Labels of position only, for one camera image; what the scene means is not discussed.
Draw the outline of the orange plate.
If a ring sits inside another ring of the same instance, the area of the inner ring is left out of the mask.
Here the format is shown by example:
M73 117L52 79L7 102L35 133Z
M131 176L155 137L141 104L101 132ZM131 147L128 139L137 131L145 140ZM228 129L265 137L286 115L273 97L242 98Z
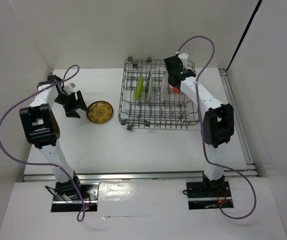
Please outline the orange plate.
M173 87L173 93L177 94L179 91L180 91L180 90L179 90L178 87L175 87L175 86Z

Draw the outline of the yellow brown patterned plate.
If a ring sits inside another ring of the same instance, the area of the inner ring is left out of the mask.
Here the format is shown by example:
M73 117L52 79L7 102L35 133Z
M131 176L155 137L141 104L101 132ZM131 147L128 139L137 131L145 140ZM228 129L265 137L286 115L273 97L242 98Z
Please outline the yellow brown patterned plate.
M87 119L95 124L108 122L114 114L112 105L104 100L98 100L88 106Z

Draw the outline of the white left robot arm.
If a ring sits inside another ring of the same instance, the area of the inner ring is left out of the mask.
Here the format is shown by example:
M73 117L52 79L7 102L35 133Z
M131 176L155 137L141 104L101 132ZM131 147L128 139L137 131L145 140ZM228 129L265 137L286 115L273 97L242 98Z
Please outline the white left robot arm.
M80 118L77 110L89 113L80 90L74 91L72 86L60 83L62 79L49 75L46 81L39 82L38 93L33 102L19 110L24 134L28 143L38 149L47 162L51 164L55 176L55 189L58 196L66 196L70 200L80 200L82 186L75 171L68 164L60 147L60 127L52 111L54 103L63 107L68 118Z

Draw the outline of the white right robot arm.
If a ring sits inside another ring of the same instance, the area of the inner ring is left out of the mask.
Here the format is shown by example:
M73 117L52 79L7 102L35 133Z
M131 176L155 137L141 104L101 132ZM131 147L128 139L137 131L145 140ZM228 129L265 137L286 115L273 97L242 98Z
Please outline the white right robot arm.
M164 59L166 80L187 95L198 107L200 133L206 165L202 181L188 187L189 197L216 197L224 189L224 160L227 145L235 132L234 109L216 99L199 81L199 75L188 68L188 54Z

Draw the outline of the green patterned white plate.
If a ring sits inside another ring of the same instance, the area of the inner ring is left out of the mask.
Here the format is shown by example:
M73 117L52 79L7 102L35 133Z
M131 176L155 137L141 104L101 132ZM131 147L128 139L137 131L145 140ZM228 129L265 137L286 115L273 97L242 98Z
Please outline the green patterned white plate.
M153 91L153 73L149 71L148 78L146 81L146 89L145 89L145 102L149 102L151 99L151 94Z

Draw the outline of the lime green plate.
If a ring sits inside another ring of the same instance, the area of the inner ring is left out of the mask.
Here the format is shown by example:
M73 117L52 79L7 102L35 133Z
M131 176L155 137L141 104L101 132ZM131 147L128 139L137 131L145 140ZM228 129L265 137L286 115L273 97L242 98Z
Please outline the lime green plate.
M138 101L142 95L142 91L143 91L143 84L144 84L144 78L143 75L141 74L139 76L137 85L136 85L136 92L135 92L135 99Z

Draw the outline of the black corner pole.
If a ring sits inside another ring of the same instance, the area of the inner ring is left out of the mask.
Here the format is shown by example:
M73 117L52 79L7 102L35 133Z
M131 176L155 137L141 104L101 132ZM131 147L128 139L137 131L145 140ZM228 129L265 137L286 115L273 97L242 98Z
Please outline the black corner pole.
M238 51L240 50L240 47L241 47L244 39L246 38L246 35L247 35L247 33L248 33L249 29L250 29L250 26L252 25L252 22L253 22L253 20L254 20L254 18L256 16L258 10L260 9L260 6L262 5L262 2L263 2L263 0L258 0L256 2L255 8L252 11L251 16L250 16L250 18L249 18L249 20L248 20L248 22L247 22L247 24L246 24L246 26L244 28L244 31L243 31L240 39L239 39L239 42L238 42L238 44L237 44L237 46L235 48L235 51L234 51L234 53L233 53L233 55L232 55L232 57L230 59L230 62L228 64L227 68L225 69L226 72L230 69L230 67L231 67L231 65L232 65L232 63L233 63Z

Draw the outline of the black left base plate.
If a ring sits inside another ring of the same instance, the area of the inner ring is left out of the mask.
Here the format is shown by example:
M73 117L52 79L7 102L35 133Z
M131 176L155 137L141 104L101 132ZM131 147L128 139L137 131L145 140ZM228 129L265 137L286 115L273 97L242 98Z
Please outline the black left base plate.
M51 212L79 212L82 208L82 202L79 198L71 200L63 193L59 193L55 188L45 186L53 196ZM98 209L99 183L81 184L81 195L85 202L86 212L96 212Z

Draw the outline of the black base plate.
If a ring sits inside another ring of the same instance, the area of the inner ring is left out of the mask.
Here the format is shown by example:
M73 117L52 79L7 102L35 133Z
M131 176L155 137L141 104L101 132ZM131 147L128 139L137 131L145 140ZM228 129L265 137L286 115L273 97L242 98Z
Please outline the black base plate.
M234 208L232 193L228 181L213 190L206 190L201 181L186 182L186 189L182 193L187 196L189 210L210 210Z
M59 193L55 188L45 186L53 196L51 212L79 212L82 208L82 202L79 198L71 200L63 193ZM81 184L81 195L85 202L86 212L96 212L98 209L99 183Z

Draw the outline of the aluminium front rail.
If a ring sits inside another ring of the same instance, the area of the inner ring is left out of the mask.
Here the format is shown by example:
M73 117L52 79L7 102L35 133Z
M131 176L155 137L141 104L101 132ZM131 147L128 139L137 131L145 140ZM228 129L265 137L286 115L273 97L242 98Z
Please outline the aluminium front rail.
M166 179L192 179L202 178L201 171L192 172L153 172L153 173L112 173L112 174L78 174L81 181L131 181L131 180L166 180ZM54 181L55 177L50 174L25 174L24 182L48 182Z

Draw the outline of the aluminium rail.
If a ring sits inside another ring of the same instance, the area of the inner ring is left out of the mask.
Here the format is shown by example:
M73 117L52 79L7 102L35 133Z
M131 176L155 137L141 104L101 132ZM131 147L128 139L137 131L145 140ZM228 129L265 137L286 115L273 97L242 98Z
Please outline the aluminium rail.
M233 94L233 90L231 84L228 79L227 71L223 68L219 68L219 75L222 81L222 85L224 88L224 92L228 102L233 106L234 109L234 119L235 119L235 127L238 135L238 139L241 145L242 153L245 158L246 170L244 170L244 175L249 178L259 177L257 167L255 165L250 146L246 137L245 130L242 125L241 117L239 114L239 110L237 107L237 102Z
M81 181L131 181L131 180L166 180L166 179L192 179L202 178L201 171L192 172L153 172L153 173L112 173L112 174L78 174ZM54 181L55 177L50 174L25 174L24 182L48 182Z

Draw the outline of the aluminium right side rail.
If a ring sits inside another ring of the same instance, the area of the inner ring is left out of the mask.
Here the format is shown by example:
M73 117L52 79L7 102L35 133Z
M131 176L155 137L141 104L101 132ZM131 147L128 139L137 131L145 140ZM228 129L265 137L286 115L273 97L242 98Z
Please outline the aluminium right side rail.
M223 68L219 68L219 75L222 81L222 85L224 88L224 92L228 102L233 106L234 109L234 119L235 119L235 127L238 135L238 139L241 145L242 153L245 158L246 170L244 170L244 175L249 178L259 177L257 167L255 165L250 146L246 137L245 130L242 125L241 117L239 114L239 110L237 107L237 102L233 94L233 90L231 84L228 79L227 71Z

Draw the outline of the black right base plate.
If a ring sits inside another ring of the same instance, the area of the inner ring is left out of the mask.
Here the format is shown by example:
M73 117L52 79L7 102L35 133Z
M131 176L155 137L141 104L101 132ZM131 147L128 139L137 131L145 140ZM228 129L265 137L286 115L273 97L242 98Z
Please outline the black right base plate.
M186 189L182 193L187 196L189 210L210 210L234 208L232 193L228 181L213 190L206 190L201 181L186 182Z

